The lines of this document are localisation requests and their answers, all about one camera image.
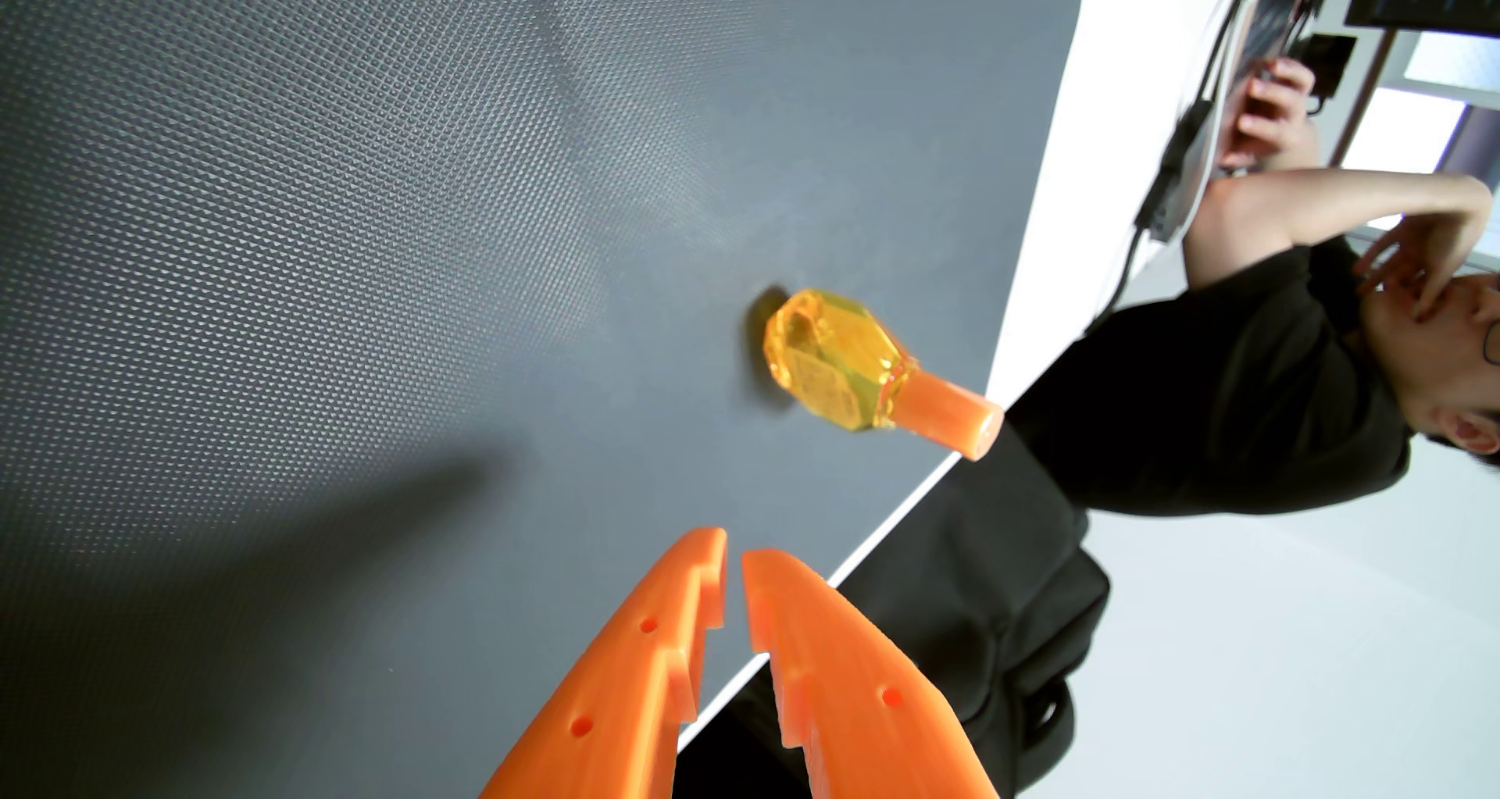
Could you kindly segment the person's right hand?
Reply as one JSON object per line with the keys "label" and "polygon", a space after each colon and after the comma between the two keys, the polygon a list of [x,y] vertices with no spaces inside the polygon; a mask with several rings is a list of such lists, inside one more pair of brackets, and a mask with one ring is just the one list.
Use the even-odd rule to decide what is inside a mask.
{"label": "person's right hand", "polygon": [[1230,124],[1218,169],[1278,172],[1320,166],[1318,136],[1308,100],[1316,73],[1296,58],[1266,58],[1246,81],[1240,112]]}

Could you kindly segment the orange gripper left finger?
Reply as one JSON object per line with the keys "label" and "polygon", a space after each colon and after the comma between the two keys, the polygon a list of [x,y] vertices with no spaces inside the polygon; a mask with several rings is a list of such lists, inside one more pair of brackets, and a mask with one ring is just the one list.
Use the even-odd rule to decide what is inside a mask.
{"label": "orange gripper left finger", "polygon": [[600,630],[482,798],[670,798],[699,715],[705,637],[723,625],[728,535],[684,534]]}

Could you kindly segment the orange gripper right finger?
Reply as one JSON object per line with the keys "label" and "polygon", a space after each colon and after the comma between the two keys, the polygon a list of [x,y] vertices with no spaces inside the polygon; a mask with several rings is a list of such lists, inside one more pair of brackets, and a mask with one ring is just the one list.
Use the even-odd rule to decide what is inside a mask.
{"label": "orange gripper right finger", "polygon": [[850,600],[795,556],[742,556],[752,648],[766,654],[782,744],[814,798],[996,798],[958,718]]}

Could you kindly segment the person's left hand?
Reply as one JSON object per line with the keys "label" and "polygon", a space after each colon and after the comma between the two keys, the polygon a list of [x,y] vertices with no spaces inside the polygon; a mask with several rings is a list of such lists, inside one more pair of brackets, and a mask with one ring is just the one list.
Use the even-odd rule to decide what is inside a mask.
{"label": "person's left hand", "polygon": [[1359,256],[1356,291],[1394,291],[1412,319],[1426,319],[1485,229],[1485,214],[1406,214]]}

